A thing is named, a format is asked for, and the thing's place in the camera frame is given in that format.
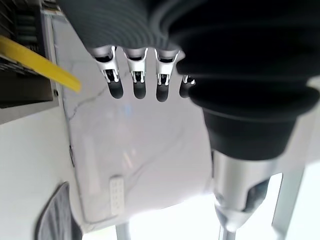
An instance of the metal rack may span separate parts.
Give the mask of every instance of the metal rack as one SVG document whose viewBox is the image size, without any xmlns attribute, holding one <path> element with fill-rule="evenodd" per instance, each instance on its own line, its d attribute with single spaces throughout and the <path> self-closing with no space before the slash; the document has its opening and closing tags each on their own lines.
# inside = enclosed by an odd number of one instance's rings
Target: metal rack
<svg viewBox="0 0 320 240">
<path fill-rule="evenodd" d="M 0 34 L 46 57 L 38 1 L 0 0 Z M 52 100 L 48 78 L 0 56 L 0 109 Z"/>
</svg>

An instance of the black fabric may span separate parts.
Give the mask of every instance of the black fabric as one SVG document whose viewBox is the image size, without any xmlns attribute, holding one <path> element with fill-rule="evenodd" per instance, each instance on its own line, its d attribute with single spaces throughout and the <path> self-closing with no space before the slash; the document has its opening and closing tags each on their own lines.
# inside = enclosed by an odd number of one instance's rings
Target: black fabric
<svg viewBox="0 0 320 240">
<path fill-rule="evenodd" d="M 64 182 L 45 206 L 35 229 L 35 240 L 81 240 L 82 231 L 70 206 L 69 183 Z"/>
</svg>

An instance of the white floor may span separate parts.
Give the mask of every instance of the white floor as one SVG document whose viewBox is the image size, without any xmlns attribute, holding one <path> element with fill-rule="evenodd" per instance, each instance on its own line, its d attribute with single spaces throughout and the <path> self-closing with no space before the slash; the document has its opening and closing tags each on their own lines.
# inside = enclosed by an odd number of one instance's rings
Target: white floor
<svg viewBox="0 0 320 240">
<path fill-rule="evenodd" d="M 73 214 L 84 227 L 61 106 L 1 124 L 0 239 L 34 239 L 40 213 L 65 181 Z"/>
</svg>

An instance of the white connector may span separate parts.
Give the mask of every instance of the white connector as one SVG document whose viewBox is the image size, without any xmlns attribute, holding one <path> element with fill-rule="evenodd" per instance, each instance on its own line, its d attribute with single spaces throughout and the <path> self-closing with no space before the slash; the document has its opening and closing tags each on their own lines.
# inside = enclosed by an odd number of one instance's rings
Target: white connector
<svg viewBox="0 0 320 240">
<path fill-rule="evenodd" d="M 122 176 L 112 176 L 110 185 L 111 214 L 117 216 L 125 211 L 125 181 Z"/>
</svg>

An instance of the silver metal rod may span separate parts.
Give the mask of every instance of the silver metal rod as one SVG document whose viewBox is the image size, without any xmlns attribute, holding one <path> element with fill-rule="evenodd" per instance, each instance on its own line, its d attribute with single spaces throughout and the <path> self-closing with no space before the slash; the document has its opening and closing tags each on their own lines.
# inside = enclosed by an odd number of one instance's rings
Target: silver metal rod
<svg viewBox="0 0 320 240">
<path fill-rule="evenodd" d="M 29 2 L 28 2 L 28 0 L 23 0 L 23 1 L 24 1 L 25 5 L 27 5 L 27 6 L 29 7 Z"/>
<path fill-rule="evenodd" d="M 219 240 L 235 240 L 235 239 L 236 239 L 235 232 L 227 231 L 222 226 L 220 226 Z"/>
<path fill-rule="evenodd" d="M 1 22 L 0 22 L 0 27 L 3 28 L 4 30 L 6 30 L 7 32 L 9 32 L 10 34 L 12 35 L 15 35 L 9 28 L 7 28 L 5 25 L 3 25 Z"/>
<path fill-rule="evenodd" d="M 5 15 L 2 11 L 0 11 L 0 15 L 2 15 L 5 19 L 7 19 L 7 21 L 9 23 L 14 24 L 14 22 L 7 15 Z"/>
<path fill-rule="evenodd" d="M 5 6 L 6 9 L 8 9 L 10 12 L 12 12 L 10 7 L 3 0 L 0 0 L 0 3 L 2 3 L 2 5 Z"/>
<path fill-rule="evenodd" d="M 15 6 L 17 6 L 16 0 L 11 0 L 11 2 L 12 2 Z"/>
</svg>

